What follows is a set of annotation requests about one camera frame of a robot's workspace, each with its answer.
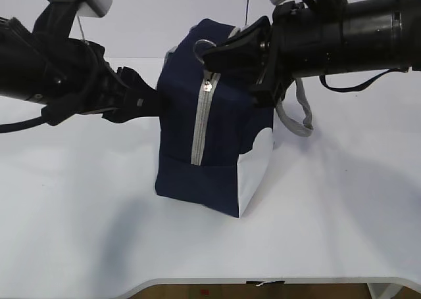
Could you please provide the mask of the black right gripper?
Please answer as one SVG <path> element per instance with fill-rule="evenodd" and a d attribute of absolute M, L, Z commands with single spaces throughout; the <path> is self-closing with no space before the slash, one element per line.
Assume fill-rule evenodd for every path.
<path fill-rule="evenodd" d="M 295 78 L 316 75 L 316 14 L 288 1 L 203 53 L 211 72 L 254 72 L 249 92 L 257 107 L 274 107 Z"/>

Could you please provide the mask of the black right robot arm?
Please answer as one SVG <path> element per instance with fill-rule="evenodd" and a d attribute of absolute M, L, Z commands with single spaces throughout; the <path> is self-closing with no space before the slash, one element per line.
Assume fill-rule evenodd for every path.
<path fill-rule="evenodd" d="M 300 78 L 420 69 L 420 0 L 270 0 L 263 16 L 203 53 L 208 71 L 239 78 L 259 107 Z"/>

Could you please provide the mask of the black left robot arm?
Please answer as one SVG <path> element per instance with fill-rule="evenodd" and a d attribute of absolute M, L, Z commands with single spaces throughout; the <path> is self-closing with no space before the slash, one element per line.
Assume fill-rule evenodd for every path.
<path fill-rule="evenodd" d="M 69 36 L 76 12 L 75 3 L 50 3 L 32 31 L 15 17 L 1 19 L 1 96 L 42 105 L 35 118 L 1 124 L 1 133 L 57 126 L 74 115 L 122 124 L 168 108 L 134 69 L 113 70 L 102 45 Z"/>

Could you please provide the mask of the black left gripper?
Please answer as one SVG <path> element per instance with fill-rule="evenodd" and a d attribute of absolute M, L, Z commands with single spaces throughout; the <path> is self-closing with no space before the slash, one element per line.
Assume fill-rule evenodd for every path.
<path fill-rule="evenodd" d="M 41 109 L 43 121 L 57 126 L 80 114 L 100 114 L 121 124 L 136 118 L 159 117 L 168 99 L 128 67 L 113 70 L 105 48 L 79 39 L 44 39 Z"/>

